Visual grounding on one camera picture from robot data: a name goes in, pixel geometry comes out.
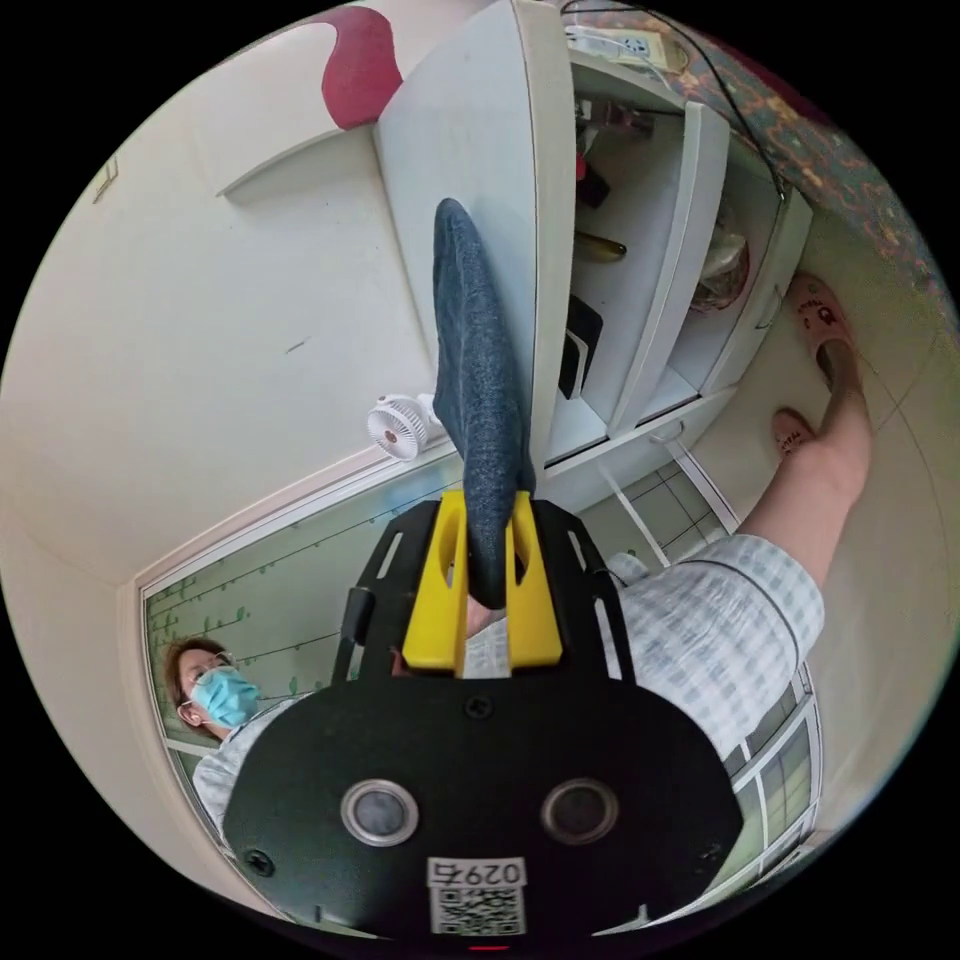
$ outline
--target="foot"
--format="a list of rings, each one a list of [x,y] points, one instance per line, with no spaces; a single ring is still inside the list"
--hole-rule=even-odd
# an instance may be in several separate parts
[[[820,279],[798,273],[787,290],[807,349],[833,388],[842,366],[856,369],[856,348],[836,294]]]
[[[796,453],[805,443],[816,438],[810,424],[796,410],[784,407],[773,415],[773,439],[785,460]]]

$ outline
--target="sticker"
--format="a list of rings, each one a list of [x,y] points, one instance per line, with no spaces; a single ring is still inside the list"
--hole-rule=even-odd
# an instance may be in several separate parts
[[[430,932],[510,937],[527,932],[523,887],[430,888]]]
[[[444,889],[477,887],[525,887],[527,870],[523,857],[507,860],[454,860],[427,858],[427,886]]]
[[[430,929],[460,937],[509,937],[527,932],[523,857],[455,860],[429,857]]]

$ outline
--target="drawer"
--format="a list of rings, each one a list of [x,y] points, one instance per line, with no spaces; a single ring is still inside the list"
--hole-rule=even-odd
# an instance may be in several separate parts
[[[700,398],[643,424],[616,440],[549,467],[537,496],[571,513],[581,513],[673,460],[671,450],[689,448],[719,415],[733,389]]]

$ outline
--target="cable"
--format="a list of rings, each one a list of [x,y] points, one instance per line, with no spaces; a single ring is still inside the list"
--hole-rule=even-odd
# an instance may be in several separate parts
[[[727,98],[727,102],[730,104],[730,107],[732,108],[733,112],[736,114],[737,120],[740,121],[740,126],[743,128],[744,133],[746,133],[746,135],[750,138],[750,142],[755,147],[757,153],[760,154],[760,158],[763,160],[763,162],[767,166],[767,169],[770,171],[770,176],[773,178],[773,184],[777,188],[777,193],[780,195],[781,201],[785,201],[787,199],[786,189],[783,185],[783,179],[781,178],[780,174],[777,172],[776,167],[774,167],[773,161],[767,155],[767,151],[764,150],[762,144],[757,139],[757,136],[754,134],[753,128],[750,126],[749,123],[747,123],[746,117],[744,117],[744,115],[740,112],[740,108],[737,106],[736,101],[733,99],[733,95],[730,93],[730,89],[727,87],[726,82],[724,81],[723,77],[720,76],[720,73],[718,72],[717,68],[713,65],[713,61],[710,59],[710,57],[707,56],[706,51],[703,49],[703,47],[701,47],[700,44],[696,40],[694,40],[694,38],[691,37],[689,33],[686,32],[686,30],[684,30],[682,27],[677,26],[677,24],[674,23],[674,21],[669,19],[668,17],[664,17],[661,14],[657,13],[656,11],[649,9],[648,7],[641,6],[639,3],[631,3],[629,2],[629,0],[624,0],[624,3],[621,3],[617,6],[608,5],[605,7],[590,7],[585,10],[571,11],[570,8],[576,6],[580,2],[581,0],[567,0],[567,2],[563,4],[562,7],[560,7],[560,16],[561,17],[569,16],[571,13],[574,16],[581,13],[621,13],[624,7],[626,6],[633,10],[639,10],[641,13],[647,14],[647,16],[654,17],[655,19],[659,20],[661,23],[665,23],[668,27],[670,27],[671,30],[676,30],[681,37],[683,37],[688,43],[692,44],[692,46],[696,49],[697,53],[699,53],[700,56],[703,57],[707,66],[710,68],[710,72],[713,74],[714,78],[717,81],[717,84],[719,85],[720,89],[723,91],[723,95]]]

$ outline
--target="blue surgical mask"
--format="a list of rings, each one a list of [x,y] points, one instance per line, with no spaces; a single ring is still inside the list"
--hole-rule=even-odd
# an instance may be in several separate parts
[[[219,727],[233,729],[257,712],[260,688],[234,667],[217,667],[204,674],[193,689],[193,702],[203,707]]]

